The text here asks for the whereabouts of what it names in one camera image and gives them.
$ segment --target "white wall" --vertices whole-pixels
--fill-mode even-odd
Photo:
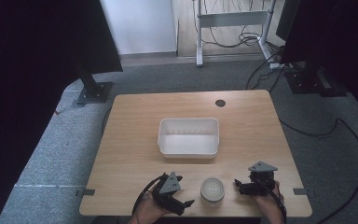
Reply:
[[[171,0],[100,0],[118,54],[176,51]]]

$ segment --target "monitor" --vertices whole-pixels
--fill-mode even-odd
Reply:
[[[286,0],[276,32],[286,41],[280,63],[293,93],[342,96],[358,101],[358,1]]]

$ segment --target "black curtain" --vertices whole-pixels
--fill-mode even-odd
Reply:
[[[99,1],[0,1],[0,213],[62,92],[88,74],[121,71]]]

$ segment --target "gray carpet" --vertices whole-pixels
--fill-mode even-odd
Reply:
[[[32,158],[14,186],[0,223],[91,223],[82,217],[78,192],[87,185],[103,131],[103,120],[118,94],[245,90],[246,82],[262,61],[193,63],[124,67],[122,73],[95,75],[113,81],[106,104],[72,108],[83,84],[74,82],[62,94],[49,126]],[[258,75],[266,74],[264,66]],[[269,90],[279,72],[257,89]],[[317,94],[294,95],[281,76],[271,92],[278,116],[308,133],[326,133],[336,118],[358,135],[358,103],[347,97],[323,98]],[[288,218],[288,223],[316,223],[344,204],[358,185],[358,142],[342,123],[325,137],[311,137],[282,126],[302,181],[309,191],[313,214]],[[358,192],[353,200],[325,223],[358,223]]]

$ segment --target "white cup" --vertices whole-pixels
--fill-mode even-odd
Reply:
[[[210,177],[201,185],[201,197],[210,206],[217,206],[225,197],[225,187],[218,178]]]

